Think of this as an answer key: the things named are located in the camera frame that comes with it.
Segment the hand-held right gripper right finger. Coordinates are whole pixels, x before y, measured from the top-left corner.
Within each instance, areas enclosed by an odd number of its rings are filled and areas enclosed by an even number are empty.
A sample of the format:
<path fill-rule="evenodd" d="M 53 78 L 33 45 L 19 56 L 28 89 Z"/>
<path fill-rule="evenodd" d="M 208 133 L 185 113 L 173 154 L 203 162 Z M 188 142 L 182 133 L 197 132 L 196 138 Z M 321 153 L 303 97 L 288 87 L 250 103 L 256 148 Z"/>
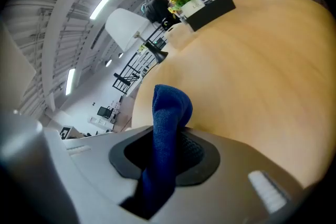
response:
<path fill-rule="evenodd" d="M 219 155 L 191 170 L 199 177 L 216 171 L 198 185 L 177 187 L 155 223 L 279 223 L 304 196 L 292 175 L 253 147 L 196 129 L 183 133 L 207 142 L 206 157 Z"/>

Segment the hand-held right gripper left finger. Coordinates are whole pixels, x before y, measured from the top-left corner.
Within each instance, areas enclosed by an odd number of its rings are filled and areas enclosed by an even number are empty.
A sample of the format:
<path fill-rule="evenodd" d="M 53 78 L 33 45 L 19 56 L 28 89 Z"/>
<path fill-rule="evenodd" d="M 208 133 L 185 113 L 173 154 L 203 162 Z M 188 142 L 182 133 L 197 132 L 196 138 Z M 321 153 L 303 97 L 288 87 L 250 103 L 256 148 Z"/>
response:
<path fill-rule="evenodd" d="M 40 220 L 48 223 L 144 223 L 120 207 L 137 181 L 109 161 L 122 140 L 150 131 L 62 140 L 52 128 L 12 112 L 1 113 L 1 167 Z"/>

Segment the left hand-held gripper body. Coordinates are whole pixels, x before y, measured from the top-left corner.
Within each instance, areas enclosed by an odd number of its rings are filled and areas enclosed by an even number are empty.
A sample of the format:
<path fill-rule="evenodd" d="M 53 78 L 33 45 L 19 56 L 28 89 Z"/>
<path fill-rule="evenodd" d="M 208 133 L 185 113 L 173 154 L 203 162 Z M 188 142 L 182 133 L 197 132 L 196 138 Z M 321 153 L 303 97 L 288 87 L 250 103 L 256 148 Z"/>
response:
<path fill-rule="evenodd" d="M 60 137 L 62 140 L 73 139 L 73 127 L 72 126 L 63 126 L 60 132 Z"/>

